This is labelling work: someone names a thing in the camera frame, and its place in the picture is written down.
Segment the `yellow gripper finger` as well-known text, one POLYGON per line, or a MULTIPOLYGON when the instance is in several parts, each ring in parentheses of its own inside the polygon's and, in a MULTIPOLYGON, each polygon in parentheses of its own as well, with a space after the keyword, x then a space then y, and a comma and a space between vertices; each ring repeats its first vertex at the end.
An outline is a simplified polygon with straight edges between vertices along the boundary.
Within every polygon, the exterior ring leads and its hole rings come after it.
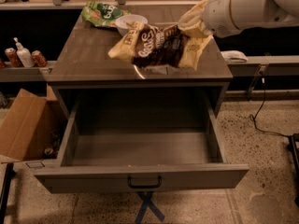
POLYGON ((179 19, 178 28, 183 34, 195 38, 205 38, 212 35, 212 32, 203 22, 206 4, 207 0, 200 1, 179 19))

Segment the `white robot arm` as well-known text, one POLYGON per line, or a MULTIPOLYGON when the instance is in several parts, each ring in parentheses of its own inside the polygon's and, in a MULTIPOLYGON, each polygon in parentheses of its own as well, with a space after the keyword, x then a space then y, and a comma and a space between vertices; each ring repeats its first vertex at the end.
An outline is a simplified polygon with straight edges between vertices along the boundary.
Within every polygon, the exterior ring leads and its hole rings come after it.
POLYGON ((178 28, 190 37, 239 35, 250 28, 299 25, 299 0, 204 0, 186 12, 178 28))

